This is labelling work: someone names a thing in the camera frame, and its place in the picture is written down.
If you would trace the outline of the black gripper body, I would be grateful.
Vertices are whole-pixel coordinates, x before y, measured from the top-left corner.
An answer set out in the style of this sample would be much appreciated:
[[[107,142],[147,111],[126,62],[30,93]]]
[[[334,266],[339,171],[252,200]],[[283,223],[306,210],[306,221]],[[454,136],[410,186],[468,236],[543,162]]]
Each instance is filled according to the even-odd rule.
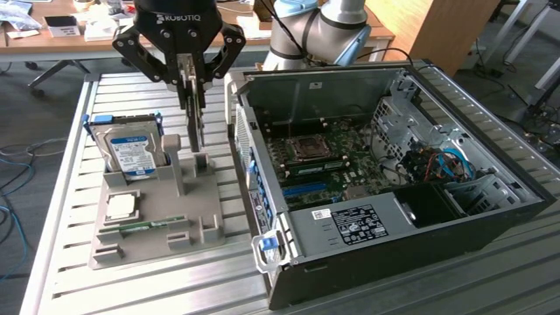
[[[191,53],[207,49],[220,32],[215,1],[135,1],[134,25],[163,52]]]

